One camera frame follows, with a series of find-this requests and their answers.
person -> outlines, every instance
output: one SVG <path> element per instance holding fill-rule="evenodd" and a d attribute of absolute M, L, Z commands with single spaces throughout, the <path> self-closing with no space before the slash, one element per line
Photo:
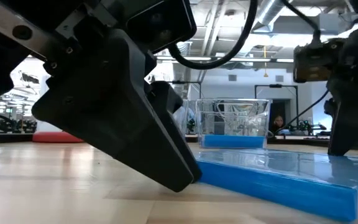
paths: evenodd
<path fill-rule="evenodd" d="M 270 131 L 275 133 L 277 130 L 279 130 L 280 128 L 282 128 L 284 126 L 284 120 L 283 117 L 278 115 L 276 116 L 276 118 L 274 119 L 273 125 L 270 128 Z"/>

wooden floor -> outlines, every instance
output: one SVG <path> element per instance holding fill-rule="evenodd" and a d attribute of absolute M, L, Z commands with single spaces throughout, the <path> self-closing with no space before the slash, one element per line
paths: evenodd
<path fill-rule="evenodd" d="M 0 223 L 335 222 L 204 184 L 175 194 L 87 144 L 20 143 L 0 144 Z"/>

red cushion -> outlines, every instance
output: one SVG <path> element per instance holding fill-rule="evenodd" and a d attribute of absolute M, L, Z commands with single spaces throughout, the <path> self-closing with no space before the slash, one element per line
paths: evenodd
<path fill-rule="evenodd" d="M 83 140 L 72 136 L 66 132 L 46 132 L 40 131 L 34 133 L 32 136 L 33 142 L 64 142 L 64 143 L 76 143 L 84 142 Z"/>

black cable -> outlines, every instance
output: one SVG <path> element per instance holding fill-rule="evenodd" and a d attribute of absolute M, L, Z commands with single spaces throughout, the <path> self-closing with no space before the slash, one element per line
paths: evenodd
<path fill-rule="evenodd" d="M 292 122 L 294 122 L 296 119 L 298 119 L 300 116 L 302 116 L 303 114 L 305 114 L 308 110 L 310 110 L 312 107 L 316 106 L 321 100 L 324 99 L 324 97 L 326 97 L 326 95 L 328 94 L 328 90 L 320 97 L 320 99 L 318 99 L 316 102 L 314 102 L 312 105 L 310 105 L 308 108 L 306 108 L 304 111 L 302 111 L 302 113 L 298 114 L 298 116 L 296 116 L 294 119 L 292 119 L 290 122 L 288 122 L 286 125 L 284 125 L 282 128 L 278 129 L 274 135 L 277 135 L 277 133 L 285 128 L 287 128 Z"/>
<path fill-rule="evenodd" d="M 318 27 L 317 23 L 313 22 L 309 17 L 307 17 L 302 12 L 300 12 L 295 6 L 293 6 L 287 0 L 281 0 L 281 2 L 284 4 L 284 6 L 289 8 L 289 10 L 291 10 L 293 13 L 295 13 L 297 16 L 299 16 L 301 19 L 303 19 L 307 24 L 309 24 L 309 26 L 311 26 L 314 29 L 313 40 L 321 42 L 320 41 L 321 31 L 320 31 L 320 28 Z"/>
<path fill-rule="evenodd" d="M 241 35 L 240 35 L 238 41 L 236 42 L 236 44 L 234 45 L 233 49 L 231 49 L 230 52 L 227 53 L 223 58 L 220 58 L 218 60 L 215 60 L 213 62 L 208 62 L 208 63 L 192 62 L 192 61 L 185 59 L 180 54 L 180 50 L 178 49 L 176 44 L 174 44 L 168 48 L 171 56 L 174 59 L 176 59 L 179 63 L 181 63 L 182 65 L 184 65 L 188 68 L 197 69 L 197 70 L 209 70 L 209 69 L 217 68 L 221 65 L 224 65 L 225 63 L 230 61 L 230 59 L 235 57 L 240 52 L 242 46 L 245 44 L 249 34 L 251 33 L 252 26 L 254 25 L 257 10 L 258 10 L 258 0 L 250 0 L 248 16 L 247 16 L 247 20 L 246 20 L 244 29 L 242 30 Z"/>

blue gel sheet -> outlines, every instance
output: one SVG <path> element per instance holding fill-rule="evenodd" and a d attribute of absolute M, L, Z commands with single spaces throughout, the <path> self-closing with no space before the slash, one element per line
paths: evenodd
<path fill-rule="evenodd" d="M 358 157 L 222 149 L 196 159 L 201 182 L 335 220 L 358 217 Z"/>
<path fill-rule="evenodd" d="M 207 134 L 202 147 L 226 147 L 226 148 L 256 148 L 263 147 L 264 136 L 227 136 L 217 134 Z"/>

